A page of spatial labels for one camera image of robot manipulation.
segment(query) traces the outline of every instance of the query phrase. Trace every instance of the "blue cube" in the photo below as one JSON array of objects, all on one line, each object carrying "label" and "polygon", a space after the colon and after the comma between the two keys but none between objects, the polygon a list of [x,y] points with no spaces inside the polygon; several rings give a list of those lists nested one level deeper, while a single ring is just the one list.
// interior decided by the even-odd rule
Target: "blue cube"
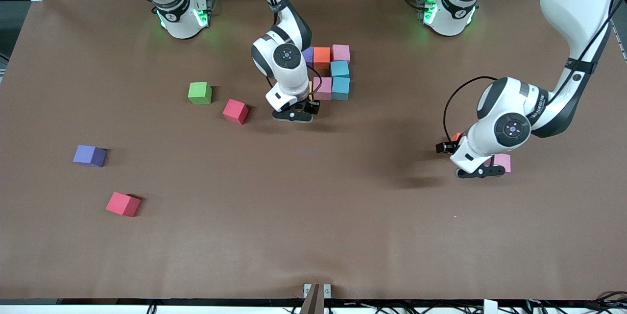
[{"label": "blue cube", "polygon": [[107,152],[96,146],[78,145],[74,154],[74,163],[88,167],[102,167]]},{"label": "blue cube", "polygon": [[348,60],[335,60],[331,62],[332,77],[350,77]]},{"label": "blue cube", "polygon": [[351,78],[341,76],[333,77],[331,98],[334,100],[348,100],[349,86],[351,86]]},{"label": "blue cube", "polygon": [[305,63],[307,63],[307,66],[313,67],[314,66],[314,48],[307,48],[303,51],[303,57],[305,57]]}]

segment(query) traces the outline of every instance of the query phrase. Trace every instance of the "orange cube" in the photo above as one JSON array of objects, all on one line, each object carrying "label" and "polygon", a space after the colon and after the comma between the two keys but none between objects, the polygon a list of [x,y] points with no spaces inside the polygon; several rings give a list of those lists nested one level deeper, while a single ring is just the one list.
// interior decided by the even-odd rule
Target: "orange cube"
[{"label": "orange cube", "polygon": [[327,71],[331,66],[331,48],[313,48],[313,68],[317,71]]}]

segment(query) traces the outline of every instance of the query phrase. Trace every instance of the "teal cube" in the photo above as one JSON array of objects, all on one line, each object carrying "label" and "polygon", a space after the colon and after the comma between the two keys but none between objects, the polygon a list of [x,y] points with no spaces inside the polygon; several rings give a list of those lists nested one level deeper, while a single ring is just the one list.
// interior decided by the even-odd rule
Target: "teal cube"
[{"label": "teal cube", "polygon": [[204,82],[192,82],[188,98],[193,104],[210,104],[211,103],[211,86]]},{"label": "teal cube", "polygon": [[349,77],[333,77],[333,86],[331,88],[331,98],[334,100],[348,100],[349,87],[351,86],[351,78]]},{"label": "teal cube", "polygon": [[334,60],[331,62],[332,77],[350,77],[348,60]]}]

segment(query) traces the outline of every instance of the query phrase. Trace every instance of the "foam block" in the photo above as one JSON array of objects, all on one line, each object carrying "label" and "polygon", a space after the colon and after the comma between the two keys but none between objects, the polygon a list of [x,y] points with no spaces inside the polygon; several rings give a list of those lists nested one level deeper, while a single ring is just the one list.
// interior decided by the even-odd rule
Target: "foam block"
[{"label": "foam block", "polygon": [[333,79],[329,77],[314,77],[312,88],[315,90],[320,85],[322,79],[322,85],[320,89],[313,96],[316,100],[332,100],[333,99]]},{"label": "foam block", "polygon": [[[487,159],[484,165],[490,165],[490,159]],[[506,173],[511,173],[511,156],[506,153],[499,153],[499,155],[494,155],[494,164],[503,166],[506,168]]]},{"label": "foam block", "polygon": [[115,192],[107,204],[107,210],[118,215],[133,217],[140,202],[138,198]]},{"label": "foam block", "polygon": [[229,99],[222,114],[229,122],[244,124],[246,116],[248,116],[248,107],[246,107],[244,102]]},{"label": "foam block", "polygon": [[327,71],[331,64],[331,48],[313,48],[313,68],[317,71]]},{"label": "foam block", "polygon": [[96,146],[78,145],[74,154],[74,163],[88,167],[102,167],[105,164],[107,152]]},{"label": "foam block", "polygon": [[303,57],[305,58],[305,63],[307,63],[307,66],[313,67],[314,66],[314,48],[307,48],[303,51]]},{"label": "foam block", "polygon": [[349,86],[351,86],[351,80],[347,77],[334,77],[332,87],[332,98],[334,100],[348,100],[349,99]]},{"label": "foam block", "polygon": [[211,86],[206,81],[192,82],[188,98],[193,104],[210,104],[211,103]]},{"label": "foam block", "polygon": [[345,60],[351,62],[351,47],[348,45],[331,46],[331,60]]},{"label": "foam block", "polygon": [[349,73],[349,62],[346,60],[336,60],[331,62],[332,77],[351,77]]}]

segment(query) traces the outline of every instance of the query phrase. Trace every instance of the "pink cube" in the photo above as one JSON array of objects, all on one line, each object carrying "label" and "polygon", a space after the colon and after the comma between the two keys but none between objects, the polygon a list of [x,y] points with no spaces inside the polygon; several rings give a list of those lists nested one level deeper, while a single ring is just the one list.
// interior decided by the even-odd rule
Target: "pink cube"
[{"label": "pink cube", "polygon": [[333,79],[329,77],[314,77],[312,89],[316,90],[318,85],[320,85],[320,80],[322,79],[322,85],[320,89],[313,94],[314,99],[316,100],[331,100],[331,93],[333,88]]},{"label": "pink cube", "polygon": [[229,122],[244,124],[244,120],[246,120],[246,116],[248,116],[248,107],[246,107],[244,102],[229,99],[222,114]]},{"label": "pink cube", "polygon": [[133,217],[135,216],[135,212],[137,212],[140,202],[141,200],[138,198],[115,192],[109,200],[107,210],[115,212],[118,215]]},{"label": "pink cube", "polygon": [[347,60],[351,62],[351,47],[348,45],[331,46],[331,60]]},{"label": "pink cube", "polygon": [[[484,165],[489,165],[490,159],[484,162]],[[506,168],[506,173],[511,173],[511,156],[506,153],[499,153],[499,155],[494,155],[494,164],[503,166]]]}]

